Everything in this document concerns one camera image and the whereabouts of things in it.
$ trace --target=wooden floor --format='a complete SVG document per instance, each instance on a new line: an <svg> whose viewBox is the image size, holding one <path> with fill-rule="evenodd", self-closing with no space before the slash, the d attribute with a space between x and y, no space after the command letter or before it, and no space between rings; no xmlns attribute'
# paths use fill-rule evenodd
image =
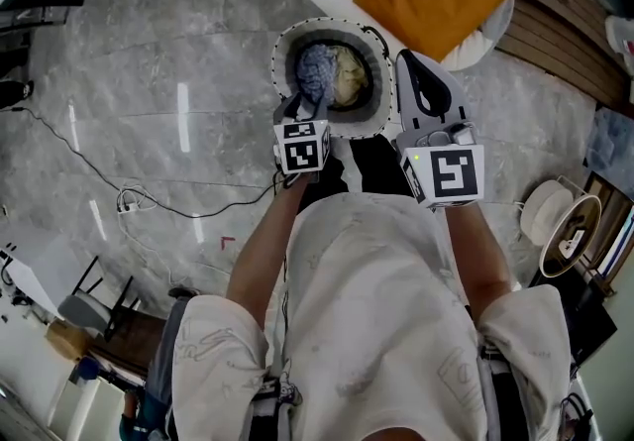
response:
<svg viewBox="0 0 634 441"><path fill-rule="evenodd" d="M605 38L607 16L596 0L515 0L511 25L497 48L634 118L630 77Z"/></svg>

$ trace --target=floor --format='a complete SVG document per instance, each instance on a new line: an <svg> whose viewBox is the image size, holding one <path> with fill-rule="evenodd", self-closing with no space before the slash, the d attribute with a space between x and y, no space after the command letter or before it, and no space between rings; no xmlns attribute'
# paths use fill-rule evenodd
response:
<svg viewBox="0 0 634 441"><path fill-rule="evenodd" d="M273 174L270 49L285 27L317 14L303 0L87 0L65 27L36 33L29 104L117 185L141 184L187 213L253 200ZM513 202L544 178L581 179L594 102L500 53L457 78L486 149L483 210L526 282L539 250L520 238ZM99 255L110 284L134 276L161 313L168 270L172 281L224 290L271 196L199 225L158 208L119 219L117 191L41 123L5 114L0 142L10 219L63 232L83 263Z"/></svg>

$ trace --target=black shoe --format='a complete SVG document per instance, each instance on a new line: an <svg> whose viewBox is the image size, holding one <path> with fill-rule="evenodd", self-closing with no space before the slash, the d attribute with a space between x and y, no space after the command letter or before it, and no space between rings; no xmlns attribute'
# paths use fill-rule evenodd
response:
<svg viewBox="0 0 634 441"><path fill-rule="evenodd" d="M173 287L167 294L172 298L193 298L198 296L200 292L191 287Z"/></svg>
<svg viewBox="0 0 634 441"><path fill-rule="evenodd" d="M34 83L33 80L28 81L27 83L25 83L24 85L24 96L22 97L22 100L25 99L29 99L31 97L31 95L33 94L33 90L35 89L36 84Z"/></svg>

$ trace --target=black pants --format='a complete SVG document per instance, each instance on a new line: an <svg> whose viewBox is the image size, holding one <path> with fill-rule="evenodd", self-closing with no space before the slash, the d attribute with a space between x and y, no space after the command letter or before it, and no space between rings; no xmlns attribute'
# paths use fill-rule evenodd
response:
<svg viewBox="0 0 634 441"><path fill-rule="evenodd" d="M21 81L0 81L0 108L14 105L24 100L25 84Z"/></svg>
<svg viewBox="0 0 634 441"><path fill-rule="evenodd" d="M378 194L402 194L412 196L405 173L398 164L396 150L383 135L367 140L351 140L353 158L362 175L362 191ZM344 166L333 156L326 160L320 171L319 182L310 183L299 204L299 212L311 203L333 194L348 192L348 185L341 179Z"/></svg>
<svg viewBox="0 0 634 441"><path fill-rule="evenodd" d="M19 65L25 65L29 61L29 49L19 48L9 50L8 52L0 52L0 77Z"/></svg>

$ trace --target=person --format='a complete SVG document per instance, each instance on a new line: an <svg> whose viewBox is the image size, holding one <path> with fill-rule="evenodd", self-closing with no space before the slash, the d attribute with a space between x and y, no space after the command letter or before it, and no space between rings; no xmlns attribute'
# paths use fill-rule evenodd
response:
<svg viewBox="0 0 634 441"><path fill-rule="evenodd" d="M127 391L124 397L124 410L119 423L119 436L122 441L154 441L165 439L168 434L172 434L165 420L171 408L174 341L187 302L197 294L197 291L175 287L168 294L176 298L176 302L165 321L157 352L148 368L146 385L140 390ZM175 439L175 436L172 434L169 438Z"/></svg>
<svg viewBox="0 0 634 441"><path fill-rule="evenodd" d="M266 380L275 372L275 362L265 366L263 330L286 255L277 403L290 432L278 423L271 439L485 440L478 361L490 343L521 373L531 439L553 436L571 363L558 292L512 291L479 207L448 207L470 315L452 290L446 232L411 197L389 142L379 136L351 147L364 192L347 192L341 163L328 158L319 183L300 177L276 195L226 295L187 305L173 362L179 439L262 437L254 398L271 389ZM507 414L506 403L498 405Z"/></svg>

